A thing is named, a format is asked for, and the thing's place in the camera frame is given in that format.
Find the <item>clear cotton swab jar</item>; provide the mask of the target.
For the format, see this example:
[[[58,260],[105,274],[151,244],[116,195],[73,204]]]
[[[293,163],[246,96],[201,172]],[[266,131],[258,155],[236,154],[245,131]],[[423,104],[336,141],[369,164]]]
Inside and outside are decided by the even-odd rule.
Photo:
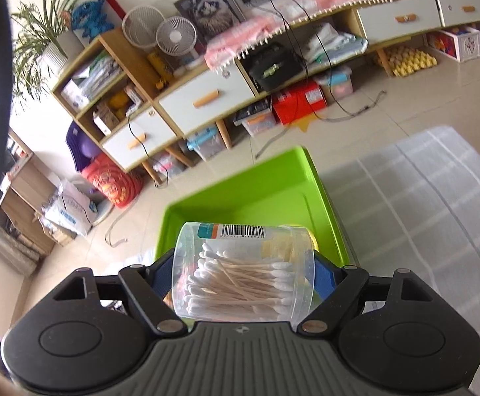
[[[174,311],[195,321],[296,326],[314,299],[315,246],[301,226],[185,223],[174,249]]]

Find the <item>green plastic cookie box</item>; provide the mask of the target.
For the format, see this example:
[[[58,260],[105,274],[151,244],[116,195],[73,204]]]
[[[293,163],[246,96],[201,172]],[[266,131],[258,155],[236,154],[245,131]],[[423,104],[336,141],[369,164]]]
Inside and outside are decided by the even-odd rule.
[[[291,148],[167,206],[156,257],[176,244],[186,222],[295,225],[337,266],[350,262],[336,212],[306,148]]]

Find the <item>white paper shopping bag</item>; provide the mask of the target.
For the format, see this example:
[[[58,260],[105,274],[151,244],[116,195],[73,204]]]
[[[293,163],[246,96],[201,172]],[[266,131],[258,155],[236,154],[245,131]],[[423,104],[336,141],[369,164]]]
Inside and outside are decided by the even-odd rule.
[[[51,223],[86,236],[98,217],[96,204],[68,180],[59,183],[55,193],[42,206],[43,216]]]

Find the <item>grey checked tablecloth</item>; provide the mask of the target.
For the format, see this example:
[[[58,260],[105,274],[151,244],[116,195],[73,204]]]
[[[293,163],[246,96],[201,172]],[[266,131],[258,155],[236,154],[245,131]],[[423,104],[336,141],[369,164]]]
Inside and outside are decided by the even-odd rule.
[[[372,275],[412,270],[480,336],[480,155],[457,131],[420,132],[321,179],[351,260]]]

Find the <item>clear storage bin blue lid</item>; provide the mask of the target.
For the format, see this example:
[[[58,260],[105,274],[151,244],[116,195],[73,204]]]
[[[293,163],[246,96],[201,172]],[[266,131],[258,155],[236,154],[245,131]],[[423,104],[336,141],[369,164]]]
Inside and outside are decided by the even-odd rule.
[[[197,153],[205,162],[226,149],[224,140],[214,124],[189,136],[186,140],[186,146],[189,150]]]

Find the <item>red cardboard box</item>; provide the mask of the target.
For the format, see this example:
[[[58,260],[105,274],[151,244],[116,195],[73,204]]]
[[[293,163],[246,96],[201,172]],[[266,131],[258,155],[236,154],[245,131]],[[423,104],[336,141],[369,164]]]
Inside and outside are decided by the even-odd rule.
[[[273,111],[282,125],[288,125],[328,106],[323,89],[314,80],[297,82],[271,97]]]

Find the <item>wooden white tv cabinet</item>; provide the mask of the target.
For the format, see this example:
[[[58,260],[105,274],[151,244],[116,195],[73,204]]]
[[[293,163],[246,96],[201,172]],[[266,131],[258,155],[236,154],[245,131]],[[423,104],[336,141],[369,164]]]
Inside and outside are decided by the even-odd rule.
[[[204,62],[164,89],[158,89],[158,72],[147,62],[143,52],[131,45],[121,30],[110,30],[96,37],[77,56],[55,84],[52,94],[91,140],[128,173],[138,165],[146,165],[149,155],[169,150],[176,140],[186,139],[211,124],[223,127],[226,116],[266,97],[266,91],[257,87],[242,61],[278,36],[311,27],[328,18],[345,21],[347,30],[367,40],[368,49],[373,52],[390,42],[441,27],[479,22],[480,0],[393,0],[353,6],[291,27],[248,51],[244,57],[235,59],[221,71],[211,71]],[[86,106],[78,108],[64,94],[66,85],[80,67],[102,52],[108,53],[117,63],[120,72],[96,91]],[[118,122],[113,131],[105,134],[93,122],[94,108],[113,94],[123,81],[132,83],[144,102],[130,117]]]

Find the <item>black case on shelf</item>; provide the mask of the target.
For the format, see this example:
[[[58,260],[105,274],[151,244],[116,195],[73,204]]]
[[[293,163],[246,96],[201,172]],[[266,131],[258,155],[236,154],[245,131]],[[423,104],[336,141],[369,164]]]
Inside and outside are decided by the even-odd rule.
[[[270,92],[299,74],[303,65],[293,50],[276,42],[256,49],[245,70],[259,89]]]

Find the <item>yellow egg tray stack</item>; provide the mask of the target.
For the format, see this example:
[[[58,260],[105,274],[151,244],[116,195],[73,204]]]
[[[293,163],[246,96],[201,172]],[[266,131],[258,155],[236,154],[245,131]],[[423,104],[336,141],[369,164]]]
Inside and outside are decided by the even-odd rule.
[[[375,63],[393,76],[404,78],[437,66],[437,58],[418,48],[398,46],[380,49],[375,57]]]

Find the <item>white desk fan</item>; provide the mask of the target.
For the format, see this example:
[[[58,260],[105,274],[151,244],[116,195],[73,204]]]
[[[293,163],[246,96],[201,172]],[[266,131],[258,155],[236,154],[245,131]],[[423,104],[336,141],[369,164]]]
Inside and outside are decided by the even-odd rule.
[[[170,56],[190,54],[194,59],[199,57],[195,50],[198,34],[195,26],[182,16],[164,19],[156,31],[158,47]]]

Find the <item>pink lace cloth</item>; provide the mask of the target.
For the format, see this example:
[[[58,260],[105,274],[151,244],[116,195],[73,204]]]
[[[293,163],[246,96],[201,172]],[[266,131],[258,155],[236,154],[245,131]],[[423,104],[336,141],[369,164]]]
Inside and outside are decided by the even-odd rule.
[[[330,16],[353,6],[390,3],[393,0],[276,0],[275,8],[224,31],[207,44],[205,63],[211,71],[225,69],[235,59],[261,46],[291,27]]]

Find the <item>potted green plant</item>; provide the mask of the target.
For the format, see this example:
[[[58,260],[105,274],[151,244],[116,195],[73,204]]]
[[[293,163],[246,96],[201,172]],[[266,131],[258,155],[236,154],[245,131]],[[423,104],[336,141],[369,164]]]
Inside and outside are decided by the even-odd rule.
[[[41,0],[38,5],[21,2],[12,12],[13,97],[23,101],[41,98],[49,75],[49,70],[41,67],[43,52],[53,45],[65,54],[57,38],[71,29],[71,15],[77,2]]]

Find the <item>white red toy box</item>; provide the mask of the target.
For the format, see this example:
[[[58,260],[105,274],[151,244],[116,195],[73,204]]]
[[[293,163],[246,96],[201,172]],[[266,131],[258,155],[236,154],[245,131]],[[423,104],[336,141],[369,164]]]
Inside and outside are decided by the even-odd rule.
[[[469,26],[425,34],[425,44],[458,63],[480,58],[480,31]]]

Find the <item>framed cat picture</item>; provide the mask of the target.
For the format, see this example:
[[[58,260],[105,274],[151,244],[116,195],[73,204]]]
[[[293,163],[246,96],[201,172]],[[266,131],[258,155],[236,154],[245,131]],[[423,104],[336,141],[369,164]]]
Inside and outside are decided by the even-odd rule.
[[[235,0],[177,0],[175,8],[194,24],[204,44],[246,21]]]

